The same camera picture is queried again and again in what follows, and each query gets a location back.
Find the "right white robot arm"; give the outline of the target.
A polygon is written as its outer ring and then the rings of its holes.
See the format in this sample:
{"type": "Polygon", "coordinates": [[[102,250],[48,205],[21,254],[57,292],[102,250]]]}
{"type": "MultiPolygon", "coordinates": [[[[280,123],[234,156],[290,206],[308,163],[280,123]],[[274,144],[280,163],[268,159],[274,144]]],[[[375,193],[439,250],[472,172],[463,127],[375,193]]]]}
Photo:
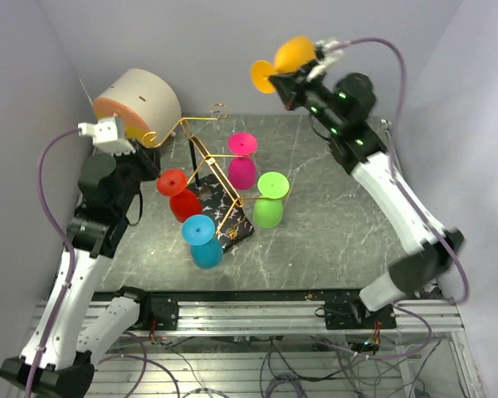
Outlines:
{"type": "Polygon", "coordinates": [[[391,163],[388,147],[369,127],[376,97],[366,75],[350,73],[333,89],[320,77],[310,80],[307,66],[286,73],[274,71],[267,79],[286,109],[302,107],[327,129],[335,161],[374,199],[406,252],[361,289],[360,301],[350,306],[350,321],[367,328],[382,307],[412,295],[448,271],[464,236],[458,229],[446,229],[426,210],[391,163]]]}

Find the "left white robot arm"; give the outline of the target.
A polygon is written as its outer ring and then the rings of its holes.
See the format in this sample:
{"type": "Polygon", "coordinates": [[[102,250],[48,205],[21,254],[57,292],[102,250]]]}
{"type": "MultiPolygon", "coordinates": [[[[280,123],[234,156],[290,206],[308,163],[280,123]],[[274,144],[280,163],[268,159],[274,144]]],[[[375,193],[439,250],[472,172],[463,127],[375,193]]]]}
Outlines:
{"type": "Polygon", "coordinates": [[[151,294],[123,286],[88,327],[87,309],[117,247],[132,224],[127,217],[141,182],[160,172],[159,157],[136,139],[124,154],[97,153],[81,170],[81,202],[62,234],[55,283],[37,327],[22,352],[3,361],[0,377],[42,397],[83,397],[101,358],[129,328],[152,321],[151,294]]]}

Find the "orange plastic wine glass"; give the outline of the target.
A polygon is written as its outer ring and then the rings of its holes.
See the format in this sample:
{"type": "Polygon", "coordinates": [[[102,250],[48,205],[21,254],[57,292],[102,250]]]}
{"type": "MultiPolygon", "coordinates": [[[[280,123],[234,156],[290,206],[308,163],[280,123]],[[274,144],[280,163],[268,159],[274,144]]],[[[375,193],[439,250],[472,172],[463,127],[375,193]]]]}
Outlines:
{"type": "Polygon", "coordinates": [[[315,58],[315,47],[308,37],[293,37],[279,47],[273,62],[259,60],[251,66],[251,82],[263,94],[272,94],[276,91],[270,82],[272,75],[293,72],[315,58]]]}

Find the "magenta plastic wine glass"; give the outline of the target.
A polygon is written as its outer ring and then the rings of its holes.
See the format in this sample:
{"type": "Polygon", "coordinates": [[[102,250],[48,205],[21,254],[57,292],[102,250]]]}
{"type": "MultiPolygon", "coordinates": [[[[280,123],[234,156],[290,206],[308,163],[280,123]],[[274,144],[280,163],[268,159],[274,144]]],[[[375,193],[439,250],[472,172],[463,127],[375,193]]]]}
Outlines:
{"type": "Polygon", "coordinates": [[[228,168],[230,183],[237,190],[249,190],[256,183],[256,165],[253,155],[257,150],[256,138],[248,132],[233,134],[227,141],[227,146],[235,157],[228,168]]]}

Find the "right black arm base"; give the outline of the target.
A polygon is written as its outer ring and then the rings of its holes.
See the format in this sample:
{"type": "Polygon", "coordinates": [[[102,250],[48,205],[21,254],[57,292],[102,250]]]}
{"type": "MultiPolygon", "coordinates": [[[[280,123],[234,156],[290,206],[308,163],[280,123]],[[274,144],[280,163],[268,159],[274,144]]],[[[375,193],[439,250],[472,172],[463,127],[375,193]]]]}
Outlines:
{"type": "Polygon", "coordinates": [[[358,300],[325,302],[315,310],[315,316],[325,321],[327,330],[395,329],[393,308],[387,305],[371,312],[358,300]]]}

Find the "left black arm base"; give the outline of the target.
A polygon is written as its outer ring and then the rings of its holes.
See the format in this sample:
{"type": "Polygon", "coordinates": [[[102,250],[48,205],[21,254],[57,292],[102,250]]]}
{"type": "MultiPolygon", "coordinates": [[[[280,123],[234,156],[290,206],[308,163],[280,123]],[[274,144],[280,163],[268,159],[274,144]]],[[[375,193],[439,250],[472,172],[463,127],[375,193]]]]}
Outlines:
{"type": "Polygon", "coordinates": [[[173,331],[177,328],[179,306],[174,298],[146,292],[141,293],[134,301],[139,304],[139,316],[133,328],[154,328],[159,331],[173,331]]]}

